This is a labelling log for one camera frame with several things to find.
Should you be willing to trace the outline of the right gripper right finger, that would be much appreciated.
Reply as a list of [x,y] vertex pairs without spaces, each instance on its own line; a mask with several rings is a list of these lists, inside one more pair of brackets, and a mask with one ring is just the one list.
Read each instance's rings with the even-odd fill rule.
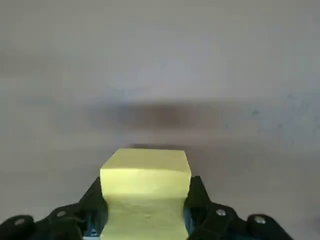
[[200,176],[190,181],[184,202],[189,240],[292,240],[272,217],[258,213],[241,219],[226,205],[212,202]]

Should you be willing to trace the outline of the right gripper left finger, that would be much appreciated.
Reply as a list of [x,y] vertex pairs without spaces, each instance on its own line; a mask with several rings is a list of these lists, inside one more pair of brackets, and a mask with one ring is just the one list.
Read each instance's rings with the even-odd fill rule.
[[108,221],[101,179],[97,177],[81,199],[54,209],[35,221],[33,216],[12,216],[0,224],[2,240],[82,240],[100,237]]

